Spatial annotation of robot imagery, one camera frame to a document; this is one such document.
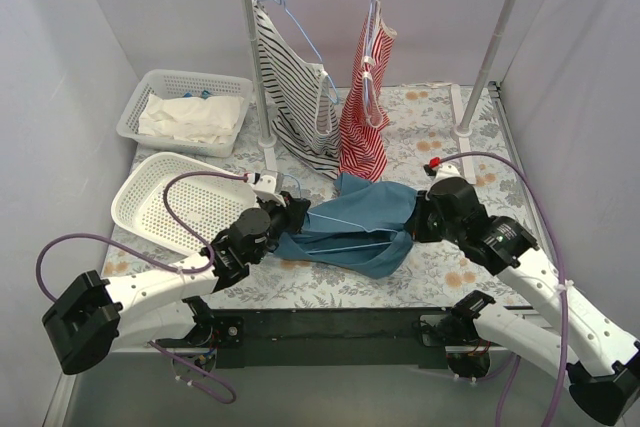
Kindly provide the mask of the blue wire hanger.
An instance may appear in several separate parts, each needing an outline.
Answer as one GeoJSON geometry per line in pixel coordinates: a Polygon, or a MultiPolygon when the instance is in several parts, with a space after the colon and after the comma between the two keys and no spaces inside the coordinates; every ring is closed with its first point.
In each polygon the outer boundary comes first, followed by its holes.
{"type": "Polygon", "coordinates": [[[383,250],[392,245],[413,209],[415,190],[397,182],[342,174],[334,187],[338,196],[310,208],[299,233],[281,236],[277,257],[307,260],[383,250]]]}

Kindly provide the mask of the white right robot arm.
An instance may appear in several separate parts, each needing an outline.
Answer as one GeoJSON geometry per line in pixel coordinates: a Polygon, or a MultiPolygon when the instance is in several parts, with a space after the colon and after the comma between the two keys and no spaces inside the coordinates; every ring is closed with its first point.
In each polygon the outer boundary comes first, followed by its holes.
{"type": "Polygon", "coordinates": [[[444,325],[464,344],[503,346],[567,386],[592,419],[615,425],[639,397],[639,341],[601,313],[569,282],[516,220],[490,215],[461,177],[421,191],[406,228],[421,243],[448,241],[525,298],[543,329],[474,290],[444,325]]]}

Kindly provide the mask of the blue tank top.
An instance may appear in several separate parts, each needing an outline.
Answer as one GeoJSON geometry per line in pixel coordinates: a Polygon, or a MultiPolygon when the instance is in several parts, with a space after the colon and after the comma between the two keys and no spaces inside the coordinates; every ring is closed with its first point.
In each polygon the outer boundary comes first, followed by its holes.
{"type": "Polygon", "coordinates": [[[338,197],[309,209],[299,233],[282,234],[275,256],[337,266],[372,279],[393,274],[413,246],[405,224],[417,191],[346,173],[334,187],[338,197]]]}

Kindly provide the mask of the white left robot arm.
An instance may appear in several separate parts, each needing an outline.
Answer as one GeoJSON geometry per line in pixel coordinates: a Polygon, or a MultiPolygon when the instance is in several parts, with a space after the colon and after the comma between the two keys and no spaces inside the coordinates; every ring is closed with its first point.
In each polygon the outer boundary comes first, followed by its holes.
{"type": "Polygon", "coordinates": [[[78,275],[42,318],[63,373],[82,373],[114,350],[154,340],[205,345],[218,329],[204,296],[247,278],[282,234],[300,231],[309,200],[283,198],[244,210],[208,246],[174,265],[111,278],[95,270],[78,275]]]}

